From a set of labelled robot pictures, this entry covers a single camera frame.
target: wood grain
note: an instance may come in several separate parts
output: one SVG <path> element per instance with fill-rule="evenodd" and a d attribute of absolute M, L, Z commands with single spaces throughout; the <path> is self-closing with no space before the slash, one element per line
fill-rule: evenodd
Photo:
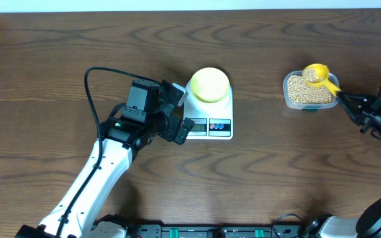
<path fill-rule="evenodd" d="M 0 14 L 0 237 L 37 225 L 96 138 L 83 74 L 114 67 L 184 85 L 219 67 L 234 93 L 231 141 L 156 139 L 100 216 L 165 223 L 270 223 L 294 212 L 351 217 L 381 197 L 381 143 L 340 107 L 284 104 L 284 76 L 327 64 L 341 86 L 376 93 L 381 10 Z M 103 119 L 131 78 L 92 73 Z"/>

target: yellow spoon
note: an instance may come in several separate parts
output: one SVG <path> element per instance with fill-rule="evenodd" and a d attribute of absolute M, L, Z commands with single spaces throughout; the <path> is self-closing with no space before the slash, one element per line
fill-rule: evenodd
<path fill-rule="evenodd" d="M 319 88 L 326 87 L 329 89 L 330 93 L 336 97 L 336 92 L 341 91 L 339 87 L 334 85 L 329 80 L 329 68 L 326 65 L 322 65 L 320 63 L 314 63 L 307 66 L 302 71 L 302 78 L 305 83 L 311 87 Z"/>

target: bowl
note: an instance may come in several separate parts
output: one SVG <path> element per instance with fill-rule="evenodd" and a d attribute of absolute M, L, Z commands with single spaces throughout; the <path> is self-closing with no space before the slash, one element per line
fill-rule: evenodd
<path fill-rule="evenodd" d="M 333 95 L 331 96 L 331 103 L 324 103 L 324 104 L 305 104 L 305 103 L 298 103 L 294 102 L 289 97 L 289 91 L 288 91 L 288 80 L 290 76 L 297 75 L 302 76 L 302 70 L 299 71 L 293 71 L 292 73 L 289 73 L 283 81 L 283 95 L 284 95 L 284 101 L 286 102 L 286 106 L 291 109 L 308 109 L 308 110 L 318 110 L 318 109 L 326 109 L 326 108 L 332 108 L 337 105 L 336 97 Z M 329 80 L 335 84 L 336 86 L 339 86 L 339 81 L 337 80 L 336 76 L 332 73 L 329 73 Z"/>

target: container of beans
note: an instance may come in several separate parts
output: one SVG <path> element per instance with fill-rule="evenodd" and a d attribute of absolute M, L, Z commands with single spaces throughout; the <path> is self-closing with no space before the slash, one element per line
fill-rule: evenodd
<path fill-rule="evenodd" d="M 329 73 L 329 80 L 339 86 L 334 74 Z M 336 106 L 336 98 L 325 87 L 314 88 L 305 84 L 302 71 L 289 73 L 283 81 L 283 94 L 286 106 L 291 109 L 326 109 Z"/>

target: white background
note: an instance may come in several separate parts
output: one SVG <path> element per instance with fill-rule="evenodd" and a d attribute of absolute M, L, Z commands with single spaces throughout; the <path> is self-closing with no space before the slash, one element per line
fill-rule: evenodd
<path fill-rule="evenodd" d="M 381 0 L 0 0 L 0 13 L 381 8 Z"/>

